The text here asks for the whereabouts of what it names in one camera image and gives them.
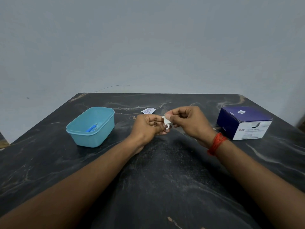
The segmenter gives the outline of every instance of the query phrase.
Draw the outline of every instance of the cardboard box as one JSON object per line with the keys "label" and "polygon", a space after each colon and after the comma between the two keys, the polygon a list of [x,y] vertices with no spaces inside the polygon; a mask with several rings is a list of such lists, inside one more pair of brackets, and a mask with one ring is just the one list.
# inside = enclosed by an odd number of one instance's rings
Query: cardboard box
{"label": "cardboard box", "polygon": [[217,124],[232,140],[262,138],[272,123],[272,117],[253,107],[222,107]]}

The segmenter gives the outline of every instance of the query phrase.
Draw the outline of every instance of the person's left hand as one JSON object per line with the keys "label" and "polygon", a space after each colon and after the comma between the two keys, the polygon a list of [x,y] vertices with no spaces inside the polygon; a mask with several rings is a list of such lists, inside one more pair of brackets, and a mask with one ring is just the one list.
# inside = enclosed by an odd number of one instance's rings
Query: person's left hand
{"label": "person's left hand", "polygon": [[139,149],[135,154],[139,153],[155,135],[166,135],[170,129],[166,132],[165,128],[164,119],[159,115],[138,115],[129,135],[129,138],[138,144]]}

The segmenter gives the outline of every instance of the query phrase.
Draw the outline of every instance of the gray wall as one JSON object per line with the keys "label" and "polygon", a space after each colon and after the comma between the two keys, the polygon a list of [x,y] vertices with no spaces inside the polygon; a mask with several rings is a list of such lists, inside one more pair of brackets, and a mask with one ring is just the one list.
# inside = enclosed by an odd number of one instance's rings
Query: gray wall
{"label": "gray wall", "polygon": [[305,0],[1,0],[0,130],[78,92],[237,93],[305,113]]}

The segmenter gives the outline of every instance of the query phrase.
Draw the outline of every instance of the box top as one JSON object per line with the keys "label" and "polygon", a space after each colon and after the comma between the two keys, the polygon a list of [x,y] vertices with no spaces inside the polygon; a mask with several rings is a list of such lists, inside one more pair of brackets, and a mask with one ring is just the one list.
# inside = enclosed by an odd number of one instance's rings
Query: box top
{"label": "box top", "polygon": [[261,111],[248,106],[223,107],[223,109],[232,115],[239,122],[251,121],[272,121],[273,118]]}

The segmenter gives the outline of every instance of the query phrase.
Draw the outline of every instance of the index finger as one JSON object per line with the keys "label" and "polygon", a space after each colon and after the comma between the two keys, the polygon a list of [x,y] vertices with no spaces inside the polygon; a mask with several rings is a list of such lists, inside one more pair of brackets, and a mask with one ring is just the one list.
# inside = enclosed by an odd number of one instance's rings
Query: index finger
{"label": "index finger", "polygon": [[149,122],[152,122],[152,121],[164,122],[164,119],[159,115],[145,114],[145,117],[147,117],[149,119]]}
{"label": "index finger", "polygon": [[165,114],[170,114],[170,115],[179,115],[179,114],[181,114],[182,116],[187,116],[187,115],[189,115],[190,111],[191,111],[191,106],[185,106],[185,107],[175,108],[173,110],[168,111]]}

